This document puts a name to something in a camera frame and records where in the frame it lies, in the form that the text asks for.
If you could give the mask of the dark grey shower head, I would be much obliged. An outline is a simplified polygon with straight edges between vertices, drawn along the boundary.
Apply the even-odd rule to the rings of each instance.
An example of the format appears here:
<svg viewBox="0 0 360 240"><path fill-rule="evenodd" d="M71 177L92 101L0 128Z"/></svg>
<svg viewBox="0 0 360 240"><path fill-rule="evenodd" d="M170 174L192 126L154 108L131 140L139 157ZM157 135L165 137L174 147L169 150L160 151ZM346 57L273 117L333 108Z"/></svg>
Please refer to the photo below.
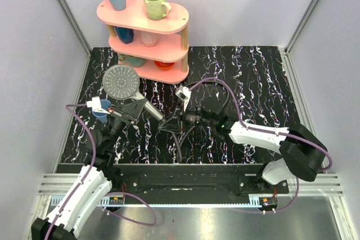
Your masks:
<svg viewBox="0 0 360 240"><path fill-rule="evenodd" d="M128 65L114 65L109 68L102 79L106 94L116 100L145 100L145 110L157 121L164 120L164 115L140 93L140 78L134 68Z"/></svg>

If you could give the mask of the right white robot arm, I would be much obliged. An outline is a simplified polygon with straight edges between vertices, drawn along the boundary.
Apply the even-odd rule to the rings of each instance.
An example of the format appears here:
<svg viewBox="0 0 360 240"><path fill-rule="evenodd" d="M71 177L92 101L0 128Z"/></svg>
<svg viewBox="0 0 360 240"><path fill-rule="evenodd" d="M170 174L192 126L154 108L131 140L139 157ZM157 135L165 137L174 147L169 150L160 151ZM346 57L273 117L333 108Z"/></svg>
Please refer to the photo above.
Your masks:
<svg viewBox="0 0 360 240"><path fill-rule="evenodd" d="M207 98L197 110L187 110L187 101L178 102L169 116L159 116L159 129L171 133L189 132L196 126L207 125L219 138L234 144L248 144L281 155L277 161L264 164L253 180L257 190L268 193L281 182L298 178L313 182L317 174L329 169L327 148L302 124L290 128L274 128L240 121L227 116L224 105Z"/></svg>

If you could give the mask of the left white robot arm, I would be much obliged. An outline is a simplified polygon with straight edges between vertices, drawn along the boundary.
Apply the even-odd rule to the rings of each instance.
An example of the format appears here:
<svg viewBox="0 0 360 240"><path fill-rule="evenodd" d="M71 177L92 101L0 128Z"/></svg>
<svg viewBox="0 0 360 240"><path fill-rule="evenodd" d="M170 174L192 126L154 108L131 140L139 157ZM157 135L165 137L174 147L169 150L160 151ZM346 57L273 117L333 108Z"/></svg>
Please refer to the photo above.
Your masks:
<svg viewBox="0 0 360 240"><path fill-rule="evenodd" d="M77 239L93 210L104 197L119 206L120 201L132 197L122 182L120 171L113 167L114 146L123 129L137 122L145 106L144 100L127 105L114 106L110 102L88 101L96 118L105 117L103 130L90 130L73 111L74 105L66 109L78 120L87 133L92 150L90 160L84 164L76 180L63 199L45 218L36 218L31 225L32 239Z"/></svg>

